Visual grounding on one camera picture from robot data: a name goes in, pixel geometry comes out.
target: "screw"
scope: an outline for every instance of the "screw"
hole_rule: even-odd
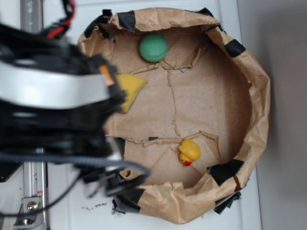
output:
[[[38,205],[35,202],[32,201],[27,205],[27,208],[28,208],[29,212],[33,212],[33,211],[38,209]]]
[[[23,219],[23,225],[28,225],[30,223],[30,219]]]

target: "white surface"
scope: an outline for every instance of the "white surface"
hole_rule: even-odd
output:
[[[20,0],[0,0],[0,23],[20,28]]]
[[[307,229],[307,1],[239,0],[243,45],[272,80],[258,169],[264,230]]]
[[[108,99],[101,74],[74,76],[14,67],[0,61],[0,98],[43,109],[72,109]]]
[[[49,201],[56,199],[76,176],[70,165],[48,165]],[[91,199],[86,198],[87,186],[79,182],[68,196],[50,210],[51,230],[261,230],[257,177],[254,171],[242,199],[234,201],[231,208],[221,215],[213,210],[184,225],[175,225],[163,219],[138,214],[111,214],[112,199],[102,192]]]
[[[24,168],[21,166],[5,183],[0,183],[0,211],[18,213],[24,197]],[[1,230],[12,230],[16,218],[5,218]]]
[[[87,25],[101,15],[102,9],[112,9],[112,12],[116,13],[148,7],[172,7],[191,11],[199,11],[206,7],[218,20],[222,21],[222,27],[230,36],[241,41],[236,0],[77,0],[77,3],[76,18],[67,34],[74,43],[77,43]],[[45,2],[44,9],[45,25],[63,16],[59,1]],[[49,165],[49,199],[53,200],[60,195],[73,177],[74,173],[70,167]],[[112,198],[97,195],[92,199],[86,199],[85,190],[86,188],[82,184],[77,184],[72,193],[50,211],[51,230],[83,230],[88,228],[92,230],[261,229],[255,171],[248,186],[242,191],[242,200],[235,201],[231,209],[226,209],[222,215],[210,211],[203,217],[180,226],[162,219],[137,214],[112,215]],[[95,205],[102,203],[106,203],[106,205],[95,207]]]
[[[214,17],[221,21],[227,33],[240,41],[240,25],[236,0],[76,0],[76,16],[67,32],[72,43],[77,43],[86,27],[102,14],[102,9],[116,12],[127,12],[150,7],[169,7],[189,11],[200,11],[207,8]],[[64,16],[60,0],[44,2],[44,25],[57,22]]]

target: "black cable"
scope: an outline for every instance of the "black cable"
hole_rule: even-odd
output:
[[[88,157],[88,156],[65,156],[65,155],[51,155],[51,154],[33,154],[33,153],[23,153],[23,154],[16,154],[13,152],[1,152],[0,151],[0,160],[1,161],[15,161],[15,162],[25,162],[25,161],[38,161],[38,162],[53,162],[53,163],[73,163],[74,165],[78,166],[90,166],[94,168],[102,168],[102,167],[110,167],[116,166],[120,168],[131,168],[136,169],[138,171],[142,171],[143,174],[134,178],[131,181],[123,182],[118,186],[114,187],[113,190],[110,190],[109,194],[116,194],[118,191],[122,191],[123,189],[130,189],[135,187],[142,182],[150,175],[150,171],[144,168],[141,165],[138,165],[133,162],[129,161],[110,161],[104,158],[99,157]],[[71,189],[76,185],[77,181],[86,175],[78,175],[78,177],[73,181],[73,183],[68,187],[68,189],[53,203],[47,205],[44,208],[38,209],[36,211],[22,214],[23,216],[31,216],[42,211],[48,210],[54,205],[56,205],[64,196],[66,196]],[[17,217],[20,214],[10,214],[10,213],[2,213],[0,212],[0,217]]]
[[[61,163],[61,164],[72,163],[74,165],[90,166],[94,168],[115,166],[115,167],[136,169],[138,171],[143,172],[144,176],[150,175],[150,171],[139,164],[129,161],[111,161],[101,157],[33,154],[33,153],[16,154],[12,151],[8,153],[0,151],[0,160],[15,161],[15,162],[25,162],[25,161],[52,162],[52,163]]]
[[[47,211],[53,206],[55,206],[61,199],[63,199],[73,189],[73,187],[76,185],[76,183],[78,182],[80,178],[81,178],[80,175],[78,175],[76,179],[74,179],[74,181],[71,183],[71,185],[66,189],[66,191],[62,195],[60,195],[55,201],[53,201],[50,205],[47,205],[43,208],[37,209],[29,213],[22,213],[22,214],[0,212],[0,217],[18,217],[18,216],[28,217],[28,216],[32,216],[32,215],[41,213],[43,211]]]

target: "gray wall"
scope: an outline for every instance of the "gray wall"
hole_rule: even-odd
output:
[[[244,46],[272,80],[257,166],[263,230],[307,229],[307,1],[238,0]]]

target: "green ball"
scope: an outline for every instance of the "green ball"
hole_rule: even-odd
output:
[[[168,44],[161,34],[146,35],[140,43],[140,54],[149,62],[161,61],[168,51]]]

